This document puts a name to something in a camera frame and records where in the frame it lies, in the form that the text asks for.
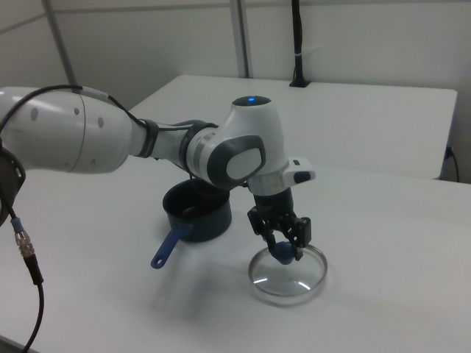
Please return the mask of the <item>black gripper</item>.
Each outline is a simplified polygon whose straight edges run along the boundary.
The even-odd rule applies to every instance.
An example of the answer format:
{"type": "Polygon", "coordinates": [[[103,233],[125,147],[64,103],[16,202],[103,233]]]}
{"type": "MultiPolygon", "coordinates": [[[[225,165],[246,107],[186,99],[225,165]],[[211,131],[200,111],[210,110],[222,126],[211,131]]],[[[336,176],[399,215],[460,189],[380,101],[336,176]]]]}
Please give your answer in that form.
{"type": "Polygon", "coordinates": [[[271,196],[254,195],[254,200],[255,207],[247,213],[253,232],[265,240],[270,255],[276,258],[274,231],[279,229],[280,218],[290,217],[283,226],[283,234],[291,244],[294,259],[299,261],[303,249],[311,242],[311,220],[295,216],[291,188],[271,196]]]}

